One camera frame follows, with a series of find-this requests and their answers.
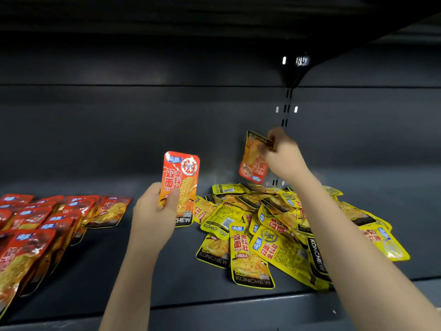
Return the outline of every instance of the person's left hand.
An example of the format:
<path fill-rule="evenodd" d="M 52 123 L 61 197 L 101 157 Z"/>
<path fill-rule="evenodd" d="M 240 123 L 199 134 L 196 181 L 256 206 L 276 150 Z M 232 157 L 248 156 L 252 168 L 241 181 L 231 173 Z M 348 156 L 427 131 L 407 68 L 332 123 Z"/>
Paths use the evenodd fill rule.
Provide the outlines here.
<path fill-rule="evenodd" d="M 173 189 L 164 208 L 159 205 L 161 183 L 153 183 L 136 202 L 128 250 L 149 251 L 156 255 L 172 236 L 180 189 Z"/>

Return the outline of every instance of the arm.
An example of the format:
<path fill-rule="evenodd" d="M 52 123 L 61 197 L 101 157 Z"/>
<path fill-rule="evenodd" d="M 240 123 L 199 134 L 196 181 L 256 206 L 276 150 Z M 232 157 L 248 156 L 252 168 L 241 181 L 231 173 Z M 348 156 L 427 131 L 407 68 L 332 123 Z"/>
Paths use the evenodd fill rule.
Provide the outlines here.
<path fill-rule="evenodd" d="M 297 144 L 278 127 L 275 150 L 261 149 L 271 170 L 302 201 L 334 287 L 357 330 L 441 330 L 441 317 L 329 197 L 309 171 Z"/>
<path fill-rule="evenodd" d="M 152 184 L 133 210 L 127 252 L 99 331 L 147 330 L 153 269 L 175 228 L 179 201 L 179 189 L 174 189 L 161 209 L 160 188 L 159 182 Z"/>

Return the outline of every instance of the forearm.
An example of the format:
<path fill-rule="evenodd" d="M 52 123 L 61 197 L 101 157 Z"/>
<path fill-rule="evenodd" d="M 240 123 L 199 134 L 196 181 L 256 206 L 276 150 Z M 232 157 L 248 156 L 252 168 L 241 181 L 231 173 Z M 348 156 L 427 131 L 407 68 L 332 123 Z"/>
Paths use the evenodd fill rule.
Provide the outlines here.
<path fill-rule="evenodd" d="M 438 330 L 433 305 L 346 218 L 309 170 L 288 179 L 357 330 Z"/>
<path fill-rule="evenodd" d="M 129 247 L 99 331 L 146 331 L 156 254 Z"/>

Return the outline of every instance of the hand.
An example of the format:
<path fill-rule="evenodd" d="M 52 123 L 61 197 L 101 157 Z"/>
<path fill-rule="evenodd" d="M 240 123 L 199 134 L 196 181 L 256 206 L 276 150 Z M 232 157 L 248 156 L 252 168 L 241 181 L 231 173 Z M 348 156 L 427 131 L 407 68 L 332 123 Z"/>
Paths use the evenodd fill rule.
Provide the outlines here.
<path fill-rule="evenodd" d="M 266 146 L 260 147 L 259 150 L 274 174 L 292 183 L 309 171 L 297 143 L 289 138 L 281 127 L 269 130 L 268 138 L 274 142 L 274 150 Z"/>
<path fill-rule="evenodd" d="M 164 208 L 159 205 L 161 183 L 153 183 L 136 202 L 128 250 L 147 251 L 156 256 L 173 234 L 180 189 L 173 189 Z"/>

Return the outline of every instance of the person's right hand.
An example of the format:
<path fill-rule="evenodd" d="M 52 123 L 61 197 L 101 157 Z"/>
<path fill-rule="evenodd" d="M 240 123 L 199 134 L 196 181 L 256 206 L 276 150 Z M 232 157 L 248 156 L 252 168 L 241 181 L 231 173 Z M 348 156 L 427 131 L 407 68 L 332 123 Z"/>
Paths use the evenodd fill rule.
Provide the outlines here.
<path fill-rule="evenodd" d="M 308 172 L 297 143 L 289 138 L 281 127 L 269 130 L 268 138 L 274 142 L 274 150 L 265 146 L 259 150 L 274 174 L 291 182 Z"/>

